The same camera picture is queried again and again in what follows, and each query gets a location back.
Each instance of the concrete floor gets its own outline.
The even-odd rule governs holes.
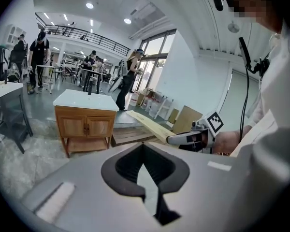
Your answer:
[[[66,81],[63,81],[63,82],[61,81],[59,77],[57,83],[53,83],[51,85],[52,94],[50,94],[49,87],[50,86],[44,85],[42,90],[36,88],[36,90],[39,90],[41,92],[28,95],[27,87],[26,85],[24,85],[24,101],[25,101],[27,116],[29,118],[38,119],[38,120],[56,121],[53,101],[66,89],[82,91],[82,89],[79,86],[71,83],[69,77],[67,77]],[[120,92],[120,89],[115,90],[113,93],[108,93],[107,90],[108,90],[108,83],[101,83],[100,93],[105,94],[105,95],[110,95],[113,98],[113,100],[116,101],[117,96]],[[144,109],[141,109],[138,106],[135,107],[135,106],[129,105],[131,95],[132,95],[131,93],[128,93],[128,95],[126,96],[125,107],[128,110],[134,110],[144,116],[151,118],[149,114],[145,112]],[[14,106],[16,108],[19,105],[18,103],[15,103],[15,104],[12,104],[11,106]],[[165,120],[161,118],[160,116],[158,116],[155,122],[165,123]],[[117,112],[115,123],[114,123],[114,128],[136,127],[136,126],[141,126],[141,124],[135,118],[128,115],[125,111]]]
[[[27,95],[27,88],[24,86],[26,111],[33,130],[33,137],[27,136],[22,143],[25,154],[21,154],[13,140],[0,135],[0,189],[15,198],[20,199],[50,173],[73,158],[84,155],[84,153],[72,154],[71,159],[67,159],[61,141],[58,139],[53,101],[67,88],[81,90],[77,85],[71,84],[68,79],[65,82],[58,81],[53,84],[52,94],[49,93],[49,89],[46,90],[44,87],[39,94]],[[101,90],[107,90],[107,85],[101,83]],[[114,100],[119,92],[120,90],[116,90],[112,94]],[[127,106],[130,98],[129,93],[126,96]],[[9,104],[9,107],[17,108],[18,106],[19,104],[13,101]],[[148,116],[139,107],[128,106],[128,109],[134,109],[136,112]],[[159,117],[157,121],[163,122],[164,120]],[[136,119],[123,111],[117,113],[116,124],[117,127],[140,125]],[[158,188],[144,166],[139,172],[138,184],[146,189],[145,206],[150,214],[155,214]]]

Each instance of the cabinet door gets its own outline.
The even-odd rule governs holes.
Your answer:
[[[113,117],[87,117],[87,137],[110,137],[113,131]]]
[[[57,115],[61,137],[86,137],[86,116]]]

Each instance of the sticker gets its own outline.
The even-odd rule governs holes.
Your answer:
[[[213,131],[217,133],[221,127],[223,126],[223,123],[221,121],[221,118],[219,117],[217,112],[214,112],[208,119],[208,123],[212,127]]]

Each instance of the black cap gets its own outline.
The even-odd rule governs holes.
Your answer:
[[[23,34],[21,34],[17,39],[19,40],[19,38],[21,38],[21,37],[24,38],[25,36]]]
[[[38,41],[42,41],[46,36],[46,33],[45,32],[40,32],[39,35],[38,35]]]

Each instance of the railing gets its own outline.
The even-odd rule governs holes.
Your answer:
[[[37,23],[38,23],[38,27],[39,29],[44,29],[45,26],[46,26],[46,23],[42,20],[42,18],[40,18],[37,13],[35,13],[36,15],[36,20],[37,20]]]
[[[72,38],[84,40],[87,42],[91,42],[91,43],[103,46],[105,48],[108,48],[110,50],[113,50],[125,56],[130,51],[130,49],[125,47],[124,45],[121,45],[101,35],[90,33],[82,29],[76,29],[76,28],[66,27],[66,26],[57,26],[57,25],[56,26],[45,25],[43,30],[46,34],[61,35],[61,36],[72,37]]]

